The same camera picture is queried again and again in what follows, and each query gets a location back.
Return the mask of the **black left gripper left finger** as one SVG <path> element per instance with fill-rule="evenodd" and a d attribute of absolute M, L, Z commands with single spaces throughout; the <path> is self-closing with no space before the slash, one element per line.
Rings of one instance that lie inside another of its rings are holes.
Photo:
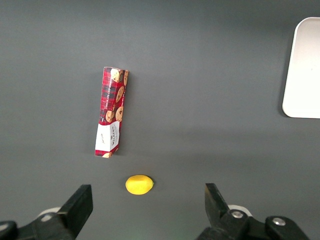
<path fill-rule="evenodd" d="M 93 211 L 92 186 L 81 185 L 61 206 L 41 212 L 29 224 L 0 222 L 2 240 L 75 240 Z"/>

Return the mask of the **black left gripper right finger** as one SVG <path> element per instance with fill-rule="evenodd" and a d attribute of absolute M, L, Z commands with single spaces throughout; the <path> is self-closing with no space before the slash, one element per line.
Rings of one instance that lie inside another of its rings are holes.
<path fill-rule="evenodd" d="M 291 219 L 272 215 L 264 222 L 239 205 L 227 204 L 214 183 L 205 185 L 205 211 L 210 227 L 198 240 L 308 240 L 309 237 Z"/>

